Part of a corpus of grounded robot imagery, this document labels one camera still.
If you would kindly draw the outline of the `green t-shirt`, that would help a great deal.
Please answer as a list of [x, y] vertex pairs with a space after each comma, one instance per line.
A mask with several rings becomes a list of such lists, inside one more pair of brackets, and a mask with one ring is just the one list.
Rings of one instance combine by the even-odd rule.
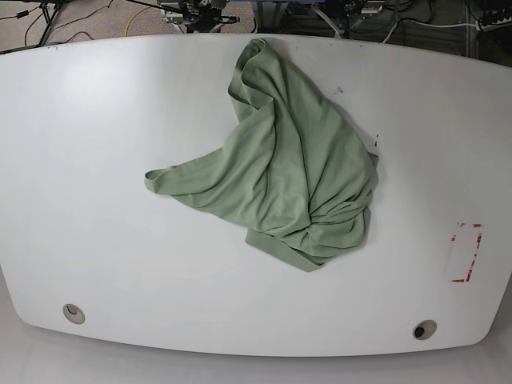
[[352, 125], [260, 38], [228, 94], [238, 125], [222, 147], [147, 172], [146, 188], [245, 227], [248, 245], [305, 272], [363, 244], [377, 159]]

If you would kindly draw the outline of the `red tape rectangle marking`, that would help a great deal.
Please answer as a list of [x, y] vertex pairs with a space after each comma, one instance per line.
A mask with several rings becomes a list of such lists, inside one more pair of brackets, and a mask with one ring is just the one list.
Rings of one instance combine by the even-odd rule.
[[453, 283], [471, 278], [482, 240], [483, 225], [460, 222], [450, 239], [445, 275]]

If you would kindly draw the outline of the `white power strip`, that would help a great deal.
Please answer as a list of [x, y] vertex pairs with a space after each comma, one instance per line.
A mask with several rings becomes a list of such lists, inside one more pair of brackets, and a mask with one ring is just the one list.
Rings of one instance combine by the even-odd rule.
[[511, 17], [498, 17], [496, 14], [493, 14], [482, 16], [478, 21], [478, 28], [481, 31], [491, 31], [506, 26], [511, 26]]

